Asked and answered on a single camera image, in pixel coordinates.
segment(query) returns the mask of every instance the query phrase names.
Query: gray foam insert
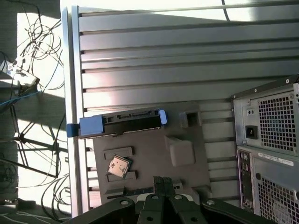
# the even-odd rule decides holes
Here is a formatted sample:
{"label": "gray foam insert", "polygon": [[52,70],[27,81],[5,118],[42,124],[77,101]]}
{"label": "gray foam insert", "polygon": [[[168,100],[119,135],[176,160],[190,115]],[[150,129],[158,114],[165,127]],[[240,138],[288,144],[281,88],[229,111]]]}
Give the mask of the gray foam insert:
{"label": "gray foam insert", "polygon": [[[93,139],[102,203],[110,200],[107,199],[105,192],[113,189],[125,187],[128,190],[135,190],[153,187],[153,176],[168,176],[173,180],[181,180],[183,188],[179,189],[178,193],[182,194],[192,194],[192,187],[210,184],[201,126],[198,124],[187,128],[181,127],[180,114],[199,111],[198,102],[167,104],[161,106],[160,109],[166,111],[168,118],[167,126],[161,129]],[[191,141],[194,147],[195,163],[174,167],[170,152],[166,149],[165,136]],[[125,147],[132,147],[132,156],[127,158],[132,161],[129,171],[135,171],[136,179],[107,182],[110,160],[105,160],[103,151],[106,153],[110,149]]]}

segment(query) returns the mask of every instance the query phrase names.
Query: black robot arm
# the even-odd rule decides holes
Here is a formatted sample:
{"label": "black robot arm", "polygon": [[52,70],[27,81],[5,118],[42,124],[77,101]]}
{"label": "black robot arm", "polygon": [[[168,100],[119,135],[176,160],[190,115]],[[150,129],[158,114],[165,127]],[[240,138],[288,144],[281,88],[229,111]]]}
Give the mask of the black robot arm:
{"label": "black robot arm", "polygon": [[274,224],[274,222],[215,198],[175,193],[169,177],[154,177],[154,194],[140,195],[137,203],[116,198],[65,224]]}

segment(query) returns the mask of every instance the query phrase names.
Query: screw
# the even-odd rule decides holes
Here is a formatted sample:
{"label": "screw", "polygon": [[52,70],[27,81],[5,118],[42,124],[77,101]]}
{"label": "screw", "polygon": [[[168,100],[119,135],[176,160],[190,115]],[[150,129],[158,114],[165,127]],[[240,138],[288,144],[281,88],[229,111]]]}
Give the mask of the screw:
{"label": "screw", "polygon": [[215,202],[212,200],[207,200],[206,204],[207,205],[215,205]]}
{"label": "screw", "polygon": [[183,197],[182,197],[181,195],[175,195],[174,198],[177,199],[177,200],[180,200],[180,199],[182,199]]}
{"label": "screw", "polygon": [[129,202],[128,201],[121,201],[121,204],[126,205],[126,204],[129,204]]}

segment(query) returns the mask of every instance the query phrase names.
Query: electronic device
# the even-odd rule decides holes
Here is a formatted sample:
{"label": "electronic device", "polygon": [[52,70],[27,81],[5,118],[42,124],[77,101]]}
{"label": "electronic device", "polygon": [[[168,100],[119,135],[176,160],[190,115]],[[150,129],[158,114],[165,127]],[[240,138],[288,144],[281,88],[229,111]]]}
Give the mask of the electronic device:
{"label": "electronic device", "polygon": [[298,75],[232,96],[237,145],[299,156]]}
{"label": "electronic device", "polygon": [[299,158],[238,146],[242,208],[279,224],[299,223]]}
{"label": "electronic device", "polygon": [[67,124],[67,137],[93,138],[159,129],[167,124],[164,110],[131,110],[81,118],[79,124]]}
{"label": "electronic device", "polygon": [[232,96],[242,208],[299,223],[299,76]]}

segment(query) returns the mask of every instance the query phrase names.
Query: white cable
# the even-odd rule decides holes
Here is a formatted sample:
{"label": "white cable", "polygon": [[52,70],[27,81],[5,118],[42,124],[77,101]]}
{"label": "white cable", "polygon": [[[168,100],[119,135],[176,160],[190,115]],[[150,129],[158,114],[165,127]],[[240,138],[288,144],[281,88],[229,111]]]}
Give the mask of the white cable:
{"label": "white cable", "polygon": [[19,216],[29,216],[29,217],[33,217],[33,218],[36,218],[36,219],[38,219],[39,221],[41,221],[41,222],[43,222],[43,223],[47,223],[47,224],[51,224],[51,223],[49,223],[49,222],[46,222],[46,221],[44,221],[44,220],[42,220],[42,219],[40,219],[40,218],[38,218],[38,217],[36,217],[36,216],[34,216],[34,215],[31,215],[31,214],[20,214],[20,213],[18,213],[18,212],[16,212],[16,214],[17,215],[19,215]]}
{"label": "white cable", "polygon": [[10,220],[10,221],[12,221],[12,222],[14,222],[14,223],[29,224],[29,223],[24,223],[24,222],[20,222],[20,221],[13,220],[13,219],[11,219],[11,218],[8,218],[8,217],[5,216],[5,215],[0,215],[0,216],[1,216],[1,217],[4,217],[4,218],[6,218],[6,219],[8,219],[8,220]]}
{"label": "white cable", "polygon": [[[39,217],[39,218],[45,218],[45,219],[51,219],[50,217],[45,217],[45,216],[38,216],[38,215],[33,215],[33,214],[30,214],[30,213],[27,213],[27,212],[24,212],[24,211],[18,211],[17,214],[20,215],[20,214],[26,214],[28,216],[34,216],[34,217]],[[59,220],[66,220],[66,219],[71,219],[70,217],[67,217],[67,218],[59,218]]]}

